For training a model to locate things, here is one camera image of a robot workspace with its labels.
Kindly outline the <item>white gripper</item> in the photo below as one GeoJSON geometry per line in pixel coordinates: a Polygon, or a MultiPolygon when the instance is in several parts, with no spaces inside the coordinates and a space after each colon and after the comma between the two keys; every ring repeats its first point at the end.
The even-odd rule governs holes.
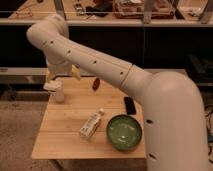
{"type": "Polygon", "coordinates": [[[75,65],[72,66],[70,62],[64,60],[59,62],[58,64],[54,64],[49,60],[46,61],[48,70],[46,72],[45,81],[49,83],[51,80],[55,78],[55,76],[72,76],[75,77],[77,80],[81,79],[80,70],[75,65]]]}

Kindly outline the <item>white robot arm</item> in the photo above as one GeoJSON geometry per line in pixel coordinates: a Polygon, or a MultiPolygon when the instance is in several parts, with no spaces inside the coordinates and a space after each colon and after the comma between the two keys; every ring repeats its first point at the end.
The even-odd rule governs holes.
{"type": "Polygon", "coordinates": [[[203,99],[189,77],[174,71],[152,74],[78,44],[58,14],[31,25],[26,35],[45,54],[51,73],[68,72],[74,64],[142,106],[148,171],[210,171],[203,99]]]}

